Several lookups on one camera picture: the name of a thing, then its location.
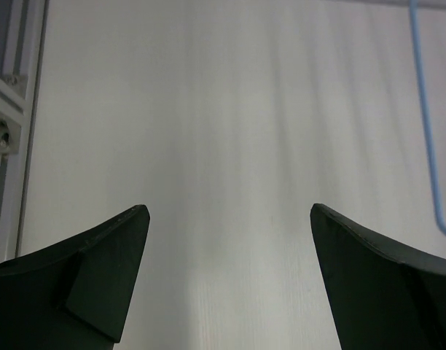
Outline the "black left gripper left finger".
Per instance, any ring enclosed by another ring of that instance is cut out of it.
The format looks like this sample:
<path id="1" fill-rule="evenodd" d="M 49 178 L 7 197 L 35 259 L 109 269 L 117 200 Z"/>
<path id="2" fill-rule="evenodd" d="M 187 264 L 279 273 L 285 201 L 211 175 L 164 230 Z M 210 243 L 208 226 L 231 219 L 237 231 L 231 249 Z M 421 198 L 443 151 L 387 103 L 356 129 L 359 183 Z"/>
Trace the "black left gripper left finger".
<path id="1" fill-rule="evenodd" d="M 112 349 L 125 327 L 149 229 L 136 205 L 0 263 L 0 349 Z"/>

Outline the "blue wire hanger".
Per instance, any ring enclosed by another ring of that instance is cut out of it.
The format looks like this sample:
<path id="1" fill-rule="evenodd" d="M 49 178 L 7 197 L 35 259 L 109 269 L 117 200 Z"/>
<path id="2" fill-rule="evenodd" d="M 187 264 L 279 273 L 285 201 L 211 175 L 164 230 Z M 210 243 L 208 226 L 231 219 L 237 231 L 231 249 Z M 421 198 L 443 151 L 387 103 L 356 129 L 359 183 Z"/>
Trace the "blue wire hanger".
<path id="1" fill-rule="evenodd" d="M 434 218 L 439 231 L 446 236 L 446 222 L 444 218 L 442 196 L 439 188 L 439 176 L 437 169 L 437 156 L 434 148 L 429 102 L 426 91 L 426 80 L 423 68 L 422 51 L 420 45 L 420 32 L 418 25 L 418 1 L 409 1 L 410 33 L 412 39 L 412 51 L 415 65 L 415 75 L 418 86 L 418 99 L 420 115 L 423 125 L 423 134 L 426 144 L 426 154 L 429 167 L 429 179 L 431 184 L 431 196 L 434 208 Z"/>

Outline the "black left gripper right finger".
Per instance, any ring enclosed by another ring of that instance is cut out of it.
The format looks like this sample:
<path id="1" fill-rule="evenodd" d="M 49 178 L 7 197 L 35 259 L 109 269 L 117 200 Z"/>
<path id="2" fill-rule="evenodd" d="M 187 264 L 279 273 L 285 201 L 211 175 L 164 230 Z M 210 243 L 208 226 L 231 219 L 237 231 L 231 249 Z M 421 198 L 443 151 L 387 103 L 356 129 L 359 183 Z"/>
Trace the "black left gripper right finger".
<path id="1" fill-rule="evenodd" d="M 342 349 L 446 349 L 446 259 L 324 204 L 310 225 Z"/>

